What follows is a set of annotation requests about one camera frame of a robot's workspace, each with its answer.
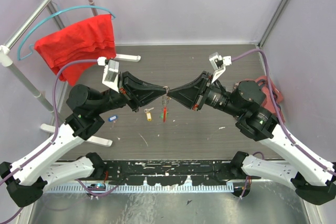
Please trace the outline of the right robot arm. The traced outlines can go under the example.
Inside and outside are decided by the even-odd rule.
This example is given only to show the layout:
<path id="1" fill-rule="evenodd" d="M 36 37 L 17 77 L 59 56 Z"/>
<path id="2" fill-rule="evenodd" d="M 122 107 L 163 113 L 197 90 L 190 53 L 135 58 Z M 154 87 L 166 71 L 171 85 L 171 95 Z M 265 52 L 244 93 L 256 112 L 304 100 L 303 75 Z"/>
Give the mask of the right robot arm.
<path id="1" fill-rule="evenodd" d="M 263 107 L 267 96 L 254 80 L 238 83 L 232 92 L 213 82 L 203 72 L 194 81 L 170 90 L 168 96 L 185 107 L 200 110 L 203 105 L 236 118 L 236 127 L 246 137 L 267 146 L 286 162 L 286 165 L 259 159 L 238 151 L 230 162 L 230 172 L 237 179 L 261 177 L 283 184 L 303 200 L 322 205 L 335 199 L 335 163 L 310 151 L 279 119 Z"/>

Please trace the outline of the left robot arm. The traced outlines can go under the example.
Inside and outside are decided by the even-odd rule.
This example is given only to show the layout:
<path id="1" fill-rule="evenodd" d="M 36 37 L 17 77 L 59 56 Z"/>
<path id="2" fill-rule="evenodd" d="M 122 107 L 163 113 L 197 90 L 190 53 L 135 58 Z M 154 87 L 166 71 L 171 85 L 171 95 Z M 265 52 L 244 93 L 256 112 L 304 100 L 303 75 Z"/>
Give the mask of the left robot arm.
<path id="1" fill-rule="evenodd" d="M 127 71 L 117 75 L 114 86 L 99 92 L 83 84 L 75 85 L 66 101 L 72 113 L 55 133 L 20 160 L 1 163 L 1 178 L 18 207 L 34 203 L 48 189 L 69 180 L 101 179 L 106 165 L 97 153 L 56 168 L 52 164 L 97 133 L 104 124 L 101 114 L 126 105 L 137 112 L 166 93 L 164 87 L 139 80 Z"/>

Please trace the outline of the metal key holder red handle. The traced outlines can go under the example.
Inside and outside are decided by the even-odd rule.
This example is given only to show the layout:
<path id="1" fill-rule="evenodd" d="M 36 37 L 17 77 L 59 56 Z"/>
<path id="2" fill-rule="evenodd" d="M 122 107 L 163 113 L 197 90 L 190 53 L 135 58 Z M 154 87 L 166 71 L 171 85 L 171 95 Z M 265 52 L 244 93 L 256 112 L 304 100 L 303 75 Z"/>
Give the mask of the metal key holder red handle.
<path id="1" fill-rule="evenodd" d="M 166 94 L 162 96 L 162 120 L 163 123 L 166 122 L 166 118 L 167 118 L 167 105 L 170 101 L 170 97 L 167 95 L 169 92 L 169 87 L 168 86 L 164 86 L 164 89 L 166 90 Z"/>

